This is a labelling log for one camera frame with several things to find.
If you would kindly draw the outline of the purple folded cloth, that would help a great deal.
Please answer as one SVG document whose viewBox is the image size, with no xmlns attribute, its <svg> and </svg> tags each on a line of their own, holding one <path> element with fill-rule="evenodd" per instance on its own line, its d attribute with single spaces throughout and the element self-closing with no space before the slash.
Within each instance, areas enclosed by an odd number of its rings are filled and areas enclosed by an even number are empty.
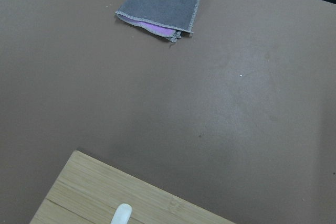
<svg viewBox="0 0 336 224">
<path fill-rule="evenodd" d="M 175 30 L 175 29 L 172 29 L 172 28 L 165 28 L 165 27 L 162 27 L 162 26 L 159 26 L 159 25 L 154 25 L 154 24 L 151 24 L 151 23 L 147 23 L 147 22 L 142 22 L 142 21 L 137 21 L 137 20 L 134 20 L 134 19 L 130 19 L 126 16 L 123 16 L 123 15 L 117 15 L 117 17 L 132 25 L 132 26 L 135 26 L 135 27 L 140 27 L 140 28 L 143 28 L 145 29 L 146 31 L 154 34 L 154 35 L 157 35 L 157 36 L 160 36 L 162 38 L 165 38 L 167 40 L 169 40 L 170 42 L 177 42 L 179 39 L 181 39 L 181 31 L 179 30 Z"/>
</svg>

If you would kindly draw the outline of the white ceramic spoon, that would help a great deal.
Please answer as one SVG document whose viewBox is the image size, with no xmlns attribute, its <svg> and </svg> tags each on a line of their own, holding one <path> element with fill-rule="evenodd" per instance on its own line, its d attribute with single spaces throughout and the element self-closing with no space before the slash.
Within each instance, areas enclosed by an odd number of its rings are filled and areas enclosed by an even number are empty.
<svg viewBox="0 0 336 224">
<path fill-rule="evenodd" d="M 112 219 L 111 224 L 127 224 L 132 214 L 132 207 L 129 204 L 122 203 L 120 204 Z"/>
</svg>

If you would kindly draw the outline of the grey folded cloth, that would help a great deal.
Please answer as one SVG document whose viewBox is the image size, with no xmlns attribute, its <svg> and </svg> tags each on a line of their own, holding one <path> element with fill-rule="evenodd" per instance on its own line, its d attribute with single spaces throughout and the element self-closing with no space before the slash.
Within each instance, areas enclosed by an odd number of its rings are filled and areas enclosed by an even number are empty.
<svg viewBox="0 0 336 224">
<path fill-rule="evenodd" d="M 125 0 L 116 16 L 191 34 L 199 3 L 200 0 Z"/>
</svg>

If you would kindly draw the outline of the bamboo cutting board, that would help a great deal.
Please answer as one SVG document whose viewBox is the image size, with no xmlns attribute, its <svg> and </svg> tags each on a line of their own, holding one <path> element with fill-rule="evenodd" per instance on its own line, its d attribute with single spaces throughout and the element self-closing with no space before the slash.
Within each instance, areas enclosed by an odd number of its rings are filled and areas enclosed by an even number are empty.
<svg viewBox="0 0 336 224">
<path fill-rule="evenodd" d="M 74 151 L 31 223 L 110 223 L 122 203 L 129 223 L 229 223 L 80 151 Z"/>
</svg>

